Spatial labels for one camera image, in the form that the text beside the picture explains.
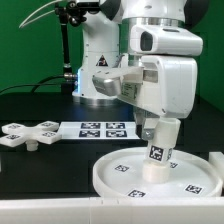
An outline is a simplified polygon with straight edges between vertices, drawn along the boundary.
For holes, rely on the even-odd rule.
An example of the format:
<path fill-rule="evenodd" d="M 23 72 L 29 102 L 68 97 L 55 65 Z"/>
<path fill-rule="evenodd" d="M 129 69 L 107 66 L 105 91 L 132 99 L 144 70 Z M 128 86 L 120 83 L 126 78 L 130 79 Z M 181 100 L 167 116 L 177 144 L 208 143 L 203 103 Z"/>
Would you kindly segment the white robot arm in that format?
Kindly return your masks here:
<path fill-rule="evenodd" d="M 76 0 L 86 13 L 79 94 L 116 97 L 144 113 L 183 119 L 192 110 L 203 40 L 190 32 L 209 0 Z"/>

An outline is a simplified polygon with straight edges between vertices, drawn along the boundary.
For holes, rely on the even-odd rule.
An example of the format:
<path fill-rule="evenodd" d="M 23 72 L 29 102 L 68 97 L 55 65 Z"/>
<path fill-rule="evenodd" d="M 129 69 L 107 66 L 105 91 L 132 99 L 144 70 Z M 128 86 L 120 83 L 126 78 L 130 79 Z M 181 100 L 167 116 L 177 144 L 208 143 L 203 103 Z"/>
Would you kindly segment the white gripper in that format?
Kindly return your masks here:
<path fill-rule="evenodd" d="M 123 76 L 118 98 L 141 108 L 134 112 L 135 133 L 142 140 L 152 140 L 158 116 L 186 118 L 191 112 L 197 63 L 187 57 L 145 55 L 140 69 Z"/>

